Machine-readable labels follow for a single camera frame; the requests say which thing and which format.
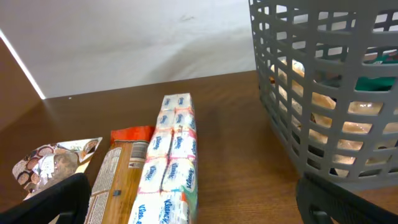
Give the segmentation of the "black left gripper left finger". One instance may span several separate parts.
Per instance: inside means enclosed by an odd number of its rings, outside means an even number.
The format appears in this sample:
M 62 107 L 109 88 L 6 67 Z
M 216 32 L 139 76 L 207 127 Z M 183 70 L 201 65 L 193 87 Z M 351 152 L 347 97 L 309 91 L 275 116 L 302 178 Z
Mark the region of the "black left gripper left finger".
M 74 174 L 1 213 L 1 223 L 84 223 L 91 188 L 83 173 Z

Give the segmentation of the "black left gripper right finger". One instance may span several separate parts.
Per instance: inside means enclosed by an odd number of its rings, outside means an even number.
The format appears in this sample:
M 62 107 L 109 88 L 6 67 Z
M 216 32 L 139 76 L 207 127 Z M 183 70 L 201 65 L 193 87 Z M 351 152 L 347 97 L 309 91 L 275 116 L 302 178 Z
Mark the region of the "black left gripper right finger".
M 296 202 L 304 223 L 397 224 L 397 215 L 310 172 L 296 186 Z

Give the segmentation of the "beige paper bag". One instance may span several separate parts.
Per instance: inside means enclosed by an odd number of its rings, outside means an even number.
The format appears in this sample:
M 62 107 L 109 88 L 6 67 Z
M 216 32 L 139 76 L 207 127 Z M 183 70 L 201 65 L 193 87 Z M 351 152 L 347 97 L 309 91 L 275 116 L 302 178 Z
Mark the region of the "beige paper bag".
M 300 76 L 305 75 L 304 67 L 302 63 L 293 60 L 292 61 L 292 68 L 293 71 L 298 73 Z M 296 81 L 292 82 L 292 89 L 294 92 L 296 92 L 298 95 L 302 96 L 303 95 L 303 87 L 299 85 Z M 312 97 L 312 102 L 316 103 L 320 106 L 324 106 L 327 109 L 333 109 L 336 106 L 336 102 L 332 100 L 329 96 L 321 95 L 321 94 L 316 94 L 315 96 Z M 356 113 L 356 114 L 365 114 L 365 115 L 376 115 L 380 110 L 382 109 L 382 103 L 371 103 L 371 102 L 364 102 L 364 101 L 353 101 L 350 103 L 348 111 L 350 113 Z M 320 126 L 323 126 L 325 128 L 329 128 L 332 125 L 332 119 L 317 113 L 312 113 L 310 115 L 310 121 L 312 121 L 315 124 L 318 124 Z M 368 131 L 370 131 L 371 125 L 364 123 L 364 124 L 359 124 L 359 123 L 354 123 L 354 122 L 345 122 L 343 125 L 343 131 L 344 132 L 351 132 L 355 134 L 366 134 Z M 327 143 L 328 137 L 324 134 L 321 134 L 317 131 L 311 130 L 309 131 L 310 138 L 312 138 L 315 141 L 318 141 L 320 143 Z M 340 149 L 347 149 L 347 150 L 353 150 L 353 151 L 358 151 L 362 148 L 363 143 L 359 141 L 351 141 L 351 140 L 346 140 L 346 139 L 340 139 L 338 141 L 338 147 Z M 389 149 L 393 148 L 396 146 L 396 141 L 391 139 L 385 142 L 381 142 L 378 144 L 377 149 Z M 378 156 L 375 158 L 369 158 L 366 161 L 366 165 L 374 165 L 374 164 L 385 164 L 389 160 L 391 160 L 392 156 Z M 348 157 L 348 156 L 342 156 L 342 155 L 334 155 L 333 156 L 333 162 L 334 163 L 340 163 L 340 164 L 348 164 L 352 165 L 354 161 L 356 160 L 355 157 Z M 339 176 L 339 177 L 347 177 L 349 172 L 347 170 L 343 169 L 332 169 L 332 173 Z

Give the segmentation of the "white tissue multipack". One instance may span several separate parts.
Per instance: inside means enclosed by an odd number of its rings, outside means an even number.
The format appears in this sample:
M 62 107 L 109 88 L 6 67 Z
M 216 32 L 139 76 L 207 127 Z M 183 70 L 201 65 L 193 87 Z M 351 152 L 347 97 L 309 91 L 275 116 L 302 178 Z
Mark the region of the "white tissue multipack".
M 192 96 L 166 95 L 147 148 L 129 222 L 194 224 L 197 175 L 197 127 Z

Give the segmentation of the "green red snack bag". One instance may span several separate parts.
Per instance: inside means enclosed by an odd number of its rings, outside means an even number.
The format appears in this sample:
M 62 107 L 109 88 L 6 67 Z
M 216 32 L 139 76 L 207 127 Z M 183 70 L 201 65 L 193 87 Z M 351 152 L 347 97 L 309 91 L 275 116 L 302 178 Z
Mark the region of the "green red snack bag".
M 366 64 L 396 64 L 397 63 L 397 49 L 388 50 L 382 55 L 371 53 L 366 55 L 364 61 Z M 342 75 L 335 73 L 328 73 L 317 71 L 314 76 L 314 81 L 325 86 L 339 88 L 343 81 Z M 360 77 L 355 86 L 358 91 L 388 91 L 392 88 L 396 81 L 396 77 Z

